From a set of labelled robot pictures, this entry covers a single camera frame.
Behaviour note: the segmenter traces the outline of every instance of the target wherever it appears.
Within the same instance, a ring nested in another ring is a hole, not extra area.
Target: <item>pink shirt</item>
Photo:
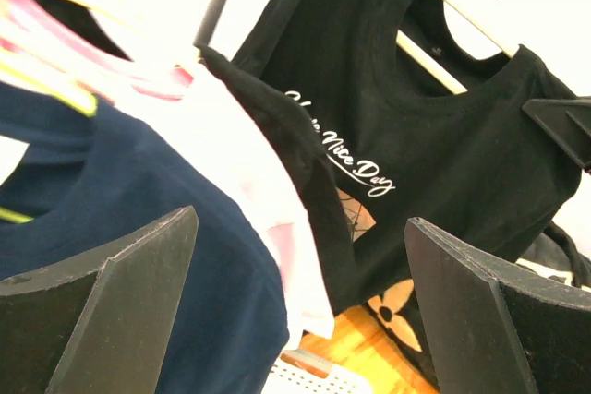
[[[332,335],[332,310],[306,209],[281,160],[220,80],[205,66],[192,78],[180,68],[156,72],[102,52],[33,0],[9,0],[9,16],[22,29],[124,78],[139,94],[115,98],[115,107],[149,124],[240,206],[282,275],[286,348],[297,348],[302,330]]]

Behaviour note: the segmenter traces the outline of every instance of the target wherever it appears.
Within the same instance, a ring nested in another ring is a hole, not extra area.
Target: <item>white basket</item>
[[[322,378],[278,359],[261,394],[373,394],[362,376],[303,350],[287,351],[289,357],[328,374]]]

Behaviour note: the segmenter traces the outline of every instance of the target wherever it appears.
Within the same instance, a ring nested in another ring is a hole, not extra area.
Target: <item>perforated plastic basket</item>
[[[284,355],[326,377],[311,374],[306,369],[278,359],[273,366],[262,394],[373,394],[369,382],[362,376],[303,350],[288,351]]]

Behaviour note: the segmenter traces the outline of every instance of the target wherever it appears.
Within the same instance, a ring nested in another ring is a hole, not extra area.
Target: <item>navy blue fabric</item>
[[[283,291],[272,257],[232,199],[151,128],[103,101],[87,119],[0,84],[0,134],[31,144],[0,187],[0,205],[29,206],[37,216],[0,224],[0,280],[193,206],[197,243],[157,392],[260,393],[288,338]]]

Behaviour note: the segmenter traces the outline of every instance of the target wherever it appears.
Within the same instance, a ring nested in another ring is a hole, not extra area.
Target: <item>orange surface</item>
[[[374,394],[437,394],[363,308],[338,316],[332,339],[308,334],[301,348],[365,377]]]

